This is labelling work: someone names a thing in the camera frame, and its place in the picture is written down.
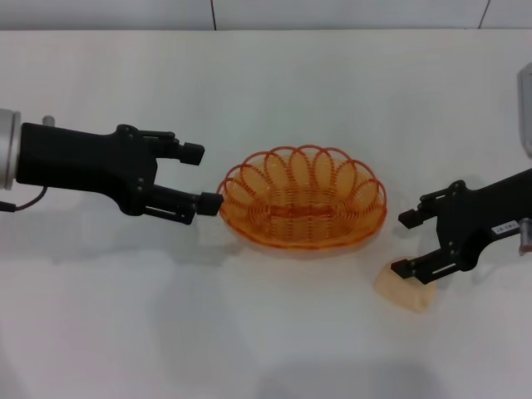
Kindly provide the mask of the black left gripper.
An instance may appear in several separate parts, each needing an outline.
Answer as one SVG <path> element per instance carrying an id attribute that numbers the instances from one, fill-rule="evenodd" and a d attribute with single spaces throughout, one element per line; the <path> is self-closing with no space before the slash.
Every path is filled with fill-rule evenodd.
<path id="1" fill-rule="evenodd" d="M 147 214 L 187 225 L 196 215 L 216 216 L 220 194 L 193 195 L 153 186 L 155 158 L 199 165 L 205 148 L 181 143 L 171 131 L 139 133 L 130 126 L 97 135 L 24 123 L 16 180 L 25 185 L 102 194 L 132 216 Z"/>

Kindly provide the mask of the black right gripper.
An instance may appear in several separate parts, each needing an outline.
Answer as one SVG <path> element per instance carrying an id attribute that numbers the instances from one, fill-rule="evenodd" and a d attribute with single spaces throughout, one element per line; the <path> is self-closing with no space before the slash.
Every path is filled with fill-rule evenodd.
<path id="1" fill-rule="evenodd" d="M 531 220 L 531 171 L 478 190 L 461 180 L 453 182 L 422 195 L 417 207 L 399 214 L 398 221 L 413 229 L 436 216 L 441 248 L 393 262 L 391 269 L 399 277 L 428 284 L 459 270 L 470 271 L 487 246 L 518 234 L 520 222 Z"/>

